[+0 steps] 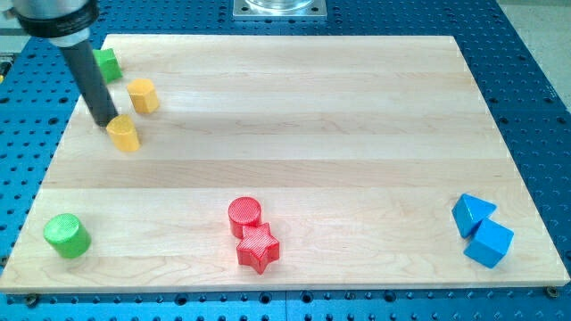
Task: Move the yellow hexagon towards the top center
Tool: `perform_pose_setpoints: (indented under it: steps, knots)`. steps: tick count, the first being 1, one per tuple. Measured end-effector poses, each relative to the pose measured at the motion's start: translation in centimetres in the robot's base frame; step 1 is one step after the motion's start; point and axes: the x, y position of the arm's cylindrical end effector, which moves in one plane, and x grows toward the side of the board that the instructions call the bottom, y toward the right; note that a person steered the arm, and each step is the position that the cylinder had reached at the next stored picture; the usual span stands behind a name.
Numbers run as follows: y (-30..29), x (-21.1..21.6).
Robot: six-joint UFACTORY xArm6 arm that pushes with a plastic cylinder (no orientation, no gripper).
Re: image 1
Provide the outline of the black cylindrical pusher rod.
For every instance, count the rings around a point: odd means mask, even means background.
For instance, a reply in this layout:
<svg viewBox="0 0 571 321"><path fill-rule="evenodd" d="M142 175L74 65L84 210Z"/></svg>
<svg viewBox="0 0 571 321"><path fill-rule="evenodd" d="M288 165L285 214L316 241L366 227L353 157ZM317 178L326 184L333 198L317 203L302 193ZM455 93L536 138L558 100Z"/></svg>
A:
<svg viewBox="0 0 571 321"><path fill-rule="evenodd" d="M61 47L60 51L94 123L105 128L119 113L96 62L91 44L84 40L69 47Z"/></svg>

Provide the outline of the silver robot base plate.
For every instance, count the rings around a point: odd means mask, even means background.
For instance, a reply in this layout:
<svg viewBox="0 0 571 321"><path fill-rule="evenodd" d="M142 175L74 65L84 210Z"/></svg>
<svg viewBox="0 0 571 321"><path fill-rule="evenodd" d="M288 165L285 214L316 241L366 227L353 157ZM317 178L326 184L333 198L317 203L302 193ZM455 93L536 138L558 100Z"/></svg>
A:
<svg viewBox="0 0 571 321"><path fill-rule="evenodd" d="M239 21L260 19L325 19L326 0L234 0L233 17Z"/></svg>

